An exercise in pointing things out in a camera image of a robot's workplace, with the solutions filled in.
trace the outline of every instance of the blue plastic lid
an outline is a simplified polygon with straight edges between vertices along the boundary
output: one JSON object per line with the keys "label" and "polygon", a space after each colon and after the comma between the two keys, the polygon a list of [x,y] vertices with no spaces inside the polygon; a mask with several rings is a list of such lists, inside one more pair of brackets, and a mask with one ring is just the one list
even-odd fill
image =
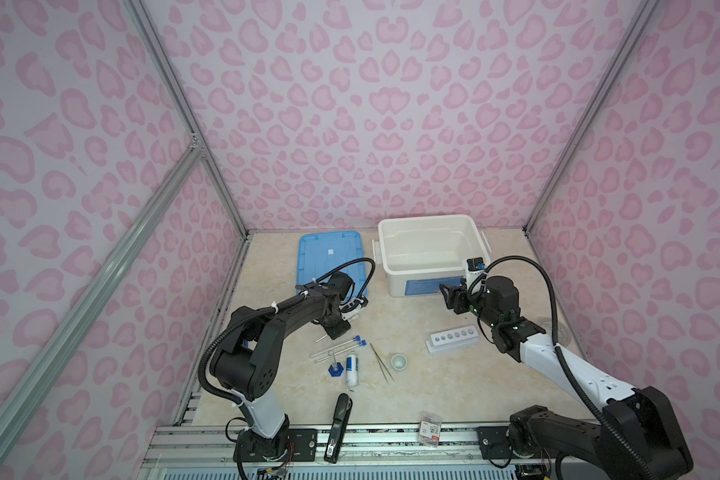
{"label": "blue plastic lid", "polygon": [[[298,241],[298,262],[296,265],[296,284],[304,285],[319,278],[341,264],[350,260],[362,258],[365,254],[362,248],[360,234],[355,231],[328,232],[325,234],[310,234]],[[355,293],[349,290],[350,296],[357,296],[359,289],[365,283],[365,267],[367,262],[352,264],[342,269],[355,281]]]}

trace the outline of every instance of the blue label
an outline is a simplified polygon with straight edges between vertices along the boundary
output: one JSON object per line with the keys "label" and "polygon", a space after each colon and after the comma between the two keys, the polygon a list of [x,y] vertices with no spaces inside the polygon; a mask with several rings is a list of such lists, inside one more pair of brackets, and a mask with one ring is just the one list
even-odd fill
{"label": "blue label", "polygon": [[440,284],[459,286],[462,276],[448,276],[445,278],[429,278],[426,280],[409,280],[405,283],[405,295],[431,295],[440,293]]}

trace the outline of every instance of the white plastic bin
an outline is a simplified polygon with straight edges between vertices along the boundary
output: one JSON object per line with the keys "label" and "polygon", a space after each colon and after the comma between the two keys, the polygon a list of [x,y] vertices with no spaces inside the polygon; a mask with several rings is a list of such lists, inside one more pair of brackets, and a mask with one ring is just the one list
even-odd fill
{"label": "white plastic bin", "polygon": [[382,220],[378,238],[373,255],[380,250],[392,296],[440,293],[441,283],[459,284],[466,259],[482,256],[490,263],[488,241],[467,215]]}

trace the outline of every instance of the pink leopard print wall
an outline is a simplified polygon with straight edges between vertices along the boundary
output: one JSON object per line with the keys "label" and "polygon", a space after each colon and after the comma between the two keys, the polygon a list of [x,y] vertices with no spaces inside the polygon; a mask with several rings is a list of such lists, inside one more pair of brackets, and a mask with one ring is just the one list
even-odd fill
{"label": "pink leopard print wall", "polygon": [[117,0],[0,0],[0,404],[188,139]]}
{"label": "pink leopard print wall", "polygon": [[720,0],[664,2],[532,235],[599,368],[672,400],[720,480]]}
{"label": "pink leopard print wall", "polygon": [[149,0],[249,228],[523,225],[637,0]]}
{"label": "pink leopard print wall", "polygon": [[134,478],[170,420],[239,239],[202,166],[0,470],[0,480]]}

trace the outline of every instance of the blue hexagonal base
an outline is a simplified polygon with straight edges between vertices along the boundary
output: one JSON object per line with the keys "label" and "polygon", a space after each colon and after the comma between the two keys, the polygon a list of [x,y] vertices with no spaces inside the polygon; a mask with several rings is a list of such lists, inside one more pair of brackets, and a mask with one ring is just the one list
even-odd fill
{"label": "blue hexagonal base", "polygon": [[342,376],[342,373],[344,372],[344,367],[342,366],[341,362],[336,362],[336,368],[333,368],[333,365],[328,367],[328,373],[331,374],[331,376]]}

